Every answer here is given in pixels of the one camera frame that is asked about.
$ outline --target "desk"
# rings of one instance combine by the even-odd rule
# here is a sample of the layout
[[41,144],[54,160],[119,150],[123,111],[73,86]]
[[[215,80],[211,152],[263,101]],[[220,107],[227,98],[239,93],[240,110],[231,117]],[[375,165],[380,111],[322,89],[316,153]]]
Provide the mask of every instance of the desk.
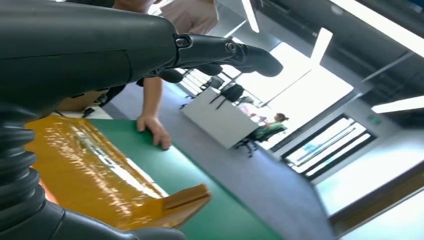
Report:
[[218,143],[230,149],[259,125],[229,101],[225,101],[217,109],[223,96],[209,104],[217,94],[217,89],[209,87],[181,111]]
[[162,151],[152,146],[150,134],[137,132],[135,121],[89,121],[167,193],[208,186],[211,201],[181,229],[189,240],[282,240],[176,147]]

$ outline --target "green table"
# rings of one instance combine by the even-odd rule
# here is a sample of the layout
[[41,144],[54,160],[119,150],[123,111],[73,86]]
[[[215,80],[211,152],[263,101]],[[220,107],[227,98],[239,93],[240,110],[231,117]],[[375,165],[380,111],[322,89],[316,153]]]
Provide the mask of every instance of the green table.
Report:
[[199,184],[209,187],[212,200],[182,228],[189,240],[281,240],[176,147],[162,151],[152,146],[150,134],[137,132],[134,121],[91,119],[90,122],[167,193]]

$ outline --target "orange plastic wrap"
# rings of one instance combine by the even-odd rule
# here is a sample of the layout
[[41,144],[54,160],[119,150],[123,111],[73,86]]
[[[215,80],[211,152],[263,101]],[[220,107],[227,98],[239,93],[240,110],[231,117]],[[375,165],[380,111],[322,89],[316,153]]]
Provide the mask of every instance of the orange plastic wrap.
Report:
[[[194,213],[169,216],[199,208],[198,203],[190,202],[190,196],[179,198],[190,205],[186,209],[167,207],[172,196],[167,197],[85,119],[52,115],[26,127],[35,130],[35,141],[27,145],[27,150],[37,153],[33,168],[41,173],[46,197],[66,209],[129,230],[157,225],[175,227]],[[197,190],[209,200],[204,186]]]

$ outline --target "green exit sign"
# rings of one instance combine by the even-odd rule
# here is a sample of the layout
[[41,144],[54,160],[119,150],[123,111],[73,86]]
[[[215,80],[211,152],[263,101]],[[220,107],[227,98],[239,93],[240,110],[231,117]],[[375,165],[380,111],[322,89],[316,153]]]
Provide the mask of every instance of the green exit sign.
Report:
[[368,116],[368,120],[369,120],[372,124],[374,124],[374,125],[376,125],[376,126],[378,126],[378,125],[382,124],[382,119],[381,119],[381,117],[376,116],[376,115],[370,115],[370,116]]

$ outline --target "black cable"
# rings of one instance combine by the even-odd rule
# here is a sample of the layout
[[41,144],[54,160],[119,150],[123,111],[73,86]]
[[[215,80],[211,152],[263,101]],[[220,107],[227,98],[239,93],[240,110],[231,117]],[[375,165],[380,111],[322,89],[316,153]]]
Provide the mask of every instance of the black cable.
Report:
[[86,117],[88,117],[90,114],[94,113],[96,110],[94,110],[93,108],[89,107],[86,110],[84,110],[84,114],[82,115],[82,118],[85,119]]
[[60,116],[62,116],[62,117],[65,117],[65,115],[63,115],[60,111],[58,111],[58,110],[55,110],[54,111],[56,114],[59,114]]

